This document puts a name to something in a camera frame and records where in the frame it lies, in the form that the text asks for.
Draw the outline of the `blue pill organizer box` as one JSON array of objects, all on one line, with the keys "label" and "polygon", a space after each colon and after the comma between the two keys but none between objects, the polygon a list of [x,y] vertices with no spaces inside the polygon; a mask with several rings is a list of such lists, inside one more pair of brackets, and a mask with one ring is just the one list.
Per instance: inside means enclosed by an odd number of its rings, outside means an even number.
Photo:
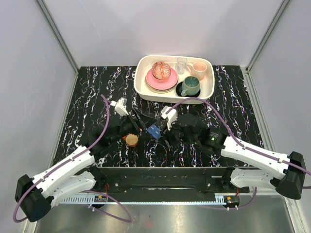
[{"label": "blue pill organizer box", "polygon": [[160,129],[155,125],[151,125],[148,129],[147,132],[155,139],[158,140],[161,137],[161,131]]}]

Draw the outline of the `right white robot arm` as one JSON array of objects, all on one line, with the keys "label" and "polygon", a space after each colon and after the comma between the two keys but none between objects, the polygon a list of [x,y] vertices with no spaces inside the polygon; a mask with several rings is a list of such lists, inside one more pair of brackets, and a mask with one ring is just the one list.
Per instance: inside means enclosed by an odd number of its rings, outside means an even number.
[{"label": "right white robot arm", "polygon": [[253,186],[273,189],[293,200],[301,199],[306,176],[301,153],[284,154],[254,146],[237,139],[229,131],[209,128],[192,114],[170,116],[167,127],[171,145],[190,143],[207,155],[231,158],[252,166],[250,170],[235,168],[230,176],[222,178],[221,188],[225,192]]}]

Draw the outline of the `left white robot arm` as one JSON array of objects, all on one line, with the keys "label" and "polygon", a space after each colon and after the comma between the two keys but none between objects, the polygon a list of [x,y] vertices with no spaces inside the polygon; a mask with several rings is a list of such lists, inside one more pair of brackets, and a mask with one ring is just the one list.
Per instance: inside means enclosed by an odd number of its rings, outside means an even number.
[{"label": "left white robot arm", "polygon": [[96,167],[103,152],[129,134],[146,129],[142,115],[132,109],[121,116],[115,126],[104,125],[103,131],[83,142],[72,154],[33,177],[23,175],[17,181],[16,211],[21,209],[25,218],[36,222],[62,200],[86,190],[100,192],[107,188],[106,176]]}]

